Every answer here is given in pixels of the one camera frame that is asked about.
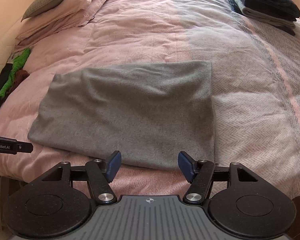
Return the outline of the grey t-shirt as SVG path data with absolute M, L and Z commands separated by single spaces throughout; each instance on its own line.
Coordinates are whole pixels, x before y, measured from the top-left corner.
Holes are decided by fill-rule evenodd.
M 177 168 L 177 156 L 214 159 L 209 61 L 83 68 L 54 76 L 28 137 L 126 165 Z

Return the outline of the dark brown garment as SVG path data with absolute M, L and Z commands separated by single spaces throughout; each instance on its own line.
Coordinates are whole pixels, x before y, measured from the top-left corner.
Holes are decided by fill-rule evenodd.
M 11 71 L 13 64 L 7 63 L 0 73 L 0 107 L 6 101 L 8 96 L 26 79 L 29 73 L 23 68 L 17 70 L 13 79 L 11 79 Z

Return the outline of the green garment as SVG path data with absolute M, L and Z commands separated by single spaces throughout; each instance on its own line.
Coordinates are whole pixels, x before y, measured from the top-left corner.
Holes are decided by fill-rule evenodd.
M 13 58 L 12 69 L 9 72 L 8 79 L 0 90 L 0 101 L 5 97 L 7 91 L 12 87 L 17 71 L 23 68 L 30 53 L 30 48 L 26 48 L 19 55 Z

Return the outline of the pink pillow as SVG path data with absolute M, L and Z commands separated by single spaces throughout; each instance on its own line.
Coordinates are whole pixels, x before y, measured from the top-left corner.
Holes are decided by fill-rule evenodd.
M 26 47 L 25 40 L 48 25 L 68 16 L 75 16 L 78 12 L 86 13 L 89 6 L 101 0 L 64 0 L 57 7 L 40 15 L 25 19 L 18 36 L 15 38 L 14 52 Z

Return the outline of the grey folded garment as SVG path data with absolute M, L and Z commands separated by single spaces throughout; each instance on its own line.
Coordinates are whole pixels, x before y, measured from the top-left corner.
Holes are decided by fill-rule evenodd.
M 295 32 L 293 30 L 295 28 L 294 22 L 277 18 L 274 16 L 270 16 L 265 13 L 250 9 L 244 6 L 241 0 L 228 0 L 228 1 L 231 5 L 231 9 L 234 12 L 241 14 L 245 17 L 251 18 L 253 20 L 257 20 L 258 22 L 267 23 L 269 25 L 274 26 L 277 29 L 280 29 L 288 33 L 289 35 L 295 36 Z

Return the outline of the dark blue folded jeans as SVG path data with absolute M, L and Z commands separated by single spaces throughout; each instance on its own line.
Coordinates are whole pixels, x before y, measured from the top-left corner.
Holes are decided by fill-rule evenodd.
M 288 21 L 300 18 L 300 9 L 292 0 L 240 0 L 254 11 Z

